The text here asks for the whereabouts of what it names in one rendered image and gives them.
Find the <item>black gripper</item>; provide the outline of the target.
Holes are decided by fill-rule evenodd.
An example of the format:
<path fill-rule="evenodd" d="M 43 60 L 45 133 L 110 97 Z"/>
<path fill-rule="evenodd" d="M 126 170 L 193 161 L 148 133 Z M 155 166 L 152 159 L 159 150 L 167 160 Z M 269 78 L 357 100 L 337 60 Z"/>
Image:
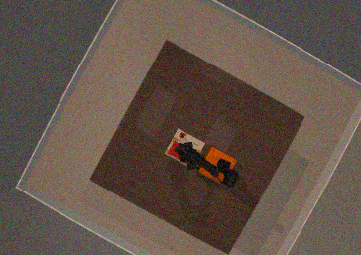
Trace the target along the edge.
<path fill-rule="evenodd" d="M 187 146 L 193 147 L 192 142 L 187 142 L 187 143 L 184 143 L 184 144 L 187 145 Z M 189 170 L 196 169 L 197 168 L 196 163 L 190 162 L 189 164 L 187 164 L 187 168 Z"/>

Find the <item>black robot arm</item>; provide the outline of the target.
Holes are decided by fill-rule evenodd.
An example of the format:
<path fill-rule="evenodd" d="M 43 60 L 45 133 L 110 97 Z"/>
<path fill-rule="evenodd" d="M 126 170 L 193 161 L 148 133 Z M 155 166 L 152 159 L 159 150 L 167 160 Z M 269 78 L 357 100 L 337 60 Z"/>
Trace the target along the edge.
<path fill-rule="evenodd" d="M 203 159 L 200 156 L 200 153 L 198 153 L 191 146 L 187 146 L 182 143 L 179 143 L 179 145 L 177 147 L 177 151 L 180 152 L 180 153 L 178 153 L 178 155 L 179 155 L 179 159 L 181 162 L 185 162 L 185 160 L 187 160 L 188 162 L 197 163 L 200 166 L 202 166 L 204 169 L 209 171 L 212 176 L 218 178 L 219 181 L 222 182 L 223 184 L 225 184 L 229 187 L 234 186 L 235 181 L 238 177 L 238 174 L 237 174 L 237 172 L 230 169 L 232 163 L 220 158 L 220 160 L 218 161 L 218 164 L 217 164 L 218 167 L 214 166 L 213 164 L 211 164 L 208 161 L 206 161 L 205 159 Z M 224 175 L 223 181 L 221 181 L 220 178 L 218 177 L 219 173 Z"/>

